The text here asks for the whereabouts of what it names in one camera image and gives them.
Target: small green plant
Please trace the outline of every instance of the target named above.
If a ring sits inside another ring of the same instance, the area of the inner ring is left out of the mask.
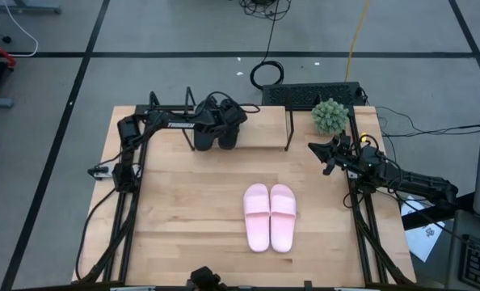
[[[312,109],[315,128],[320,134],[338,134],[346,128],[347,108],[332,98]]]

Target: keyboard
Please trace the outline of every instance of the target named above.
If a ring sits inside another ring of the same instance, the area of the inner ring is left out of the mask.
[[[358,82],[284,84],[263,86],[263,105],[289,105],[314,108],[321,101],[332,98],[343,105],[365,105],[356,97]]]
[[[462,243],[461,247],[459,279],[480,289],[480,239],[468,234],[462,238],[466,243]]]

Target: concrete floor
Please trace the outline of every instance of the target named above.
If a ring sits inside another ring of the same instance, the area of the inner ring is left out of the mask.
[[[0,109],[0,285],[103,2],[65,0],[62,15],[15,16],[40,42],[42,54],[18,59],[15,72],[1,89],[15,106]],[[480,2],[457,0],[457,4],[480,49]],[[302,52],[303,57],[277,58],[285,68],[284,82],[342,81],[345,58],[306,53],[348,51],[363,5],[363,0],[294,2],[288,15],[276,23],[272,39],[273,51]],[[270,29],[270,21],[244,15],[236,1],[110,1],[95,53],[190,54],[91,58],[76,102],[67,104],[74,107],[73,113],[15,289],[70,282],[94,186],[86,169],[99,160],[113,106],[145,103],[151,90],[162,103],[182,103],[186,86],[192,87],[197,99],[210,91],[224,91],[238,101],[260,103],[261,93],[248,76],[261,58],[243,56],[264,51]],[[33,48],[4,14],[0,32],[14,39],[12,44],[0,42],[9,51]],[[371,1],[355,50],[423,53],[353,60],[350,79],[360,82],[372,105],[406,113],[421,129],[480,122],[476,59],[428,54],[471,53],[448,1]],[[203,58],[192,52],[237,52],[241,58],[213,54]],[[51,58],[47,53],[64,54]],[[276,78],[271,69],[257,73],[260,83]],[[383,109],[379,112],[388,120],[387,133],[412,131],[404,118]],[[394,145],[403,168],[443,176],[466,193],[474,189],[478,139],[478,134],[420,136],[394,138]],[[448,245],[448,236],[442,236],[426,264],[415,260],[420,278],[443,283]]]

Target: pink slide sandal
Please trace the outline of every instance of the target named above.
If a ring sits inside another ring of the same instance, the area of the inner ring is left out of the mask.
[[[254,252],[269,248],[269,191],[261,183],[251,185],[243,195],[247,242]]]
[[[292,248],[296,222],[296,197],[289,187],[277,184],[271,189],[271,244],[274,251]]]

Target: yellow cable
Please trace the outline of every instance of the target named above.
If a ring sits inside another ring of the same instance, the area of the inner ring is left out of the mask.
[[[360,29],[362,28],[362,23],[364,22],[366,13],[368,12],[368,7],[369,7],[369,0],[366,0],[366,3],[364,5],[364,10],[362,11],[362,15],[360,15],[359,25],[356,27],[355,35],[353,36],[352,46],[350,47],[350,53],[349,55],[347,55],[346,77],[344,77],[345,82],[347,82],[347,78],[350,76],[350,66],[352,65],[353,48],[355,47],[356,38],[359,37],[359,32],[360,32]]]

